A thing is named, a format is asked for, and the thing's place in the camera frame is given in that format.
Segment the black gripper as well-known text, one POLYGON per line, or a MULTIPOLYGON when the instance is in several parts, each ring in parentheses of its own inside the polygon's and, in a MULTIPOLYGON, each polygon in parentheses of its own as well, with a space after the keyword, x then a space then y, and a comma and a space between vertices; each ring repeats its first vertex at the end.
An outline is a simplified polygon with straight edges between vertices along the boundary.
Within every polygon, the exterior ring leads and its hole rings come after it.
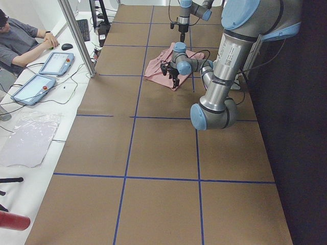
POLYGON ((178 31, 180 34, 180 42, 185 41, 185 33, 189 31, 189 23, 181 23, 179 21, 171 21, 170 22, 170 29, 174 29, 175 26, 178 26, 178 31))
POLYGON ((178 70, 171 65, 171 62, 168 61, 161 61, 160 69, 164 76, 169 74, 169 79, 173 80, 173 89, 176 89, 179 86, 178 70))

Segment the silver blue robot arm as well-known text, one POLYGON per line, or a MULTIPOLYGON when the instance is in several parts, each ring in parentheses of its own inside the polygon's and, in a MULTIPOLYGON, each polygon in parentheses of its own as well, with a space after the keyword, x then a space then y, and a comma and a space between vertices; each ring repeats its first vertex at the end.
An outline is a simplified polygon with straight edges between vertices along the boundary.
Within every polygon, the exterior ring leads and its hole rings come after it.
POLYGON ((175 21, 170 18, 170 29, 174 29, 178 26, 178 31, 180 32, 180 42, 185 41, 185 34, 189 31, 190 27, 190 16, 194 15, 199 19, 208 21, 212 11, 212 0, 203 1, 201 5, 193 2, 192 0, 184 0, 179 2, 180 12, 179 16, 175 21))
POLYGON ((180 1, 180 15, 171 23, 172 27, 179 26, 180 41, 173 46, 171 61, 160 63, 163 75, 169 75, 174 85, 179 84, 178 75, 200 73, 206 93, 190 110, 197 130, 224 129, 235 123, 237 105, 228 93, 253 44, 259 39, 290 38, 299 32, 301 24, 302 1, 227 1, 221 15, 224 30, 216 61, 190 58, 184 43, 190 15, 209 20, 212 3, 180 1))

